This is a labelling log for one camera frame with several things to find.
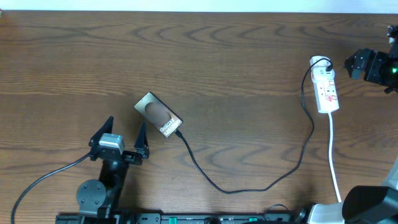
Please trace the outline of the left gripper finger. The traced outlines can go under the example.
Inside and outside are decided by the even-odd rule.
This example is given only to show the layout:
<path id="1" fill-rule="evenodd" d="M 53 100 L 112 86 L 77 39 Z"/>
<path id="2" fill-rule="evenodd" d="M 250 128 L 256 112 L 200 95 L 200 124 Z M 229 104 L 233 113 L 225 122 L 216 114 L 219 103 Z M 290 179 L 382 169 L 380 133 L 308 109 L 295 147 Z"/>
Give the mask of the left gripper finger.
<path id="1" fill-rule="evenodd" d="M 136 152 L 138 154 L 140 154 L 143 159 L 148 159 L 149 158 L 150 150 L 149 150 L 149 143 L 148 143 L 148 140 L 147 140 L 147 126 L 146 126 L 146 123 L 143 123 L 141 128 L 140 128 L 140 130 L 139 130 L 136 142 L 134 144 L 134 148 L 135 148 Z"/>
<path id="2" fill-rule="evenodd" d="M 110 116 L 104 125 L 91 137 L 89 147 L 96 147 L 100 143 L 103 134 L 111 134 L 113 130 L 114 117 Z"/>

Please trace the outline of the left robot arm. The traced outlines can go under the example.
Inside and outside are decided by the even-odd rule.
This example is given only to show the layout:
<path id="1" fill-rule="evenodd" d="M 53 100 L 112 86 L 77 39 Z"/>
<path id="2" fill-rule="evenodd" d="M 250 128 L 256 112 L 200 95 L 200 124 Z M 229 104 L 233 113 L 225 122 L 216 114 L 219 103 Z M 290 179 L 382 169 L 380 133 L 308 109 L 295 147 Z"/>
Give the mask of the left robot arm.
<path id="1" fill-rule="evenodd" d="M 91 137 L 88 157 L 91 161 L 102 160 L 97 179 L 82 183 L 76 193 L 80 206 L 78 223 L 129 223 L 134 217 L 119 209 L 119 199 L 130 165 L 140 166 L 148 159 L 149 144 L 146 124 L 142 124 L 134 150 L 125 149 L 121 135 L 113 134 L 114 118 L 109 117 Z"/>

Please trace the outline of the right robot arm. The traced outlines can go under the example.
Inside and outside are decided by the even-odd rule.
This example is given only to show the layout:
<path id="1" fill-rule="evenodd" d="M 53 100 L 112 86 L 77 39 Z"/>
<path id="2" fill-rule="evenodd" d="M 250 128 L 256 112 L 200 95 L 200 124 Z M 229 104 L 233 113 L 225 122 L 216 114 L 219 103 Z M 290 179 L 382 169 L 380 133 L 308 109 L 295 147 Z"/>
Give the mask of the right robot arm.
<path id="1" fill-rule="evenodd" d="M 359 49 L 345 60 L 345 69 L 350 78 L 363 78 L 366 82 L 383 86 L 384 92 L 390 94 L 397 91 L 397 26 L 389 26 L 387 36 L 391 47 L 388 53 Z M 331 60 L 321 55 L 313 56 L 307 72 L 313 82 L 318 112 L 331 117 L 340 107 Z M 333 145 L 328 147 L 328 163 L 337 202 L 302 208 L 290 221 L 317 224 L 397 223 L 397 165 L 392 166 L 380 186 L 356 186 L 342 199 L 333 165 Z"/>

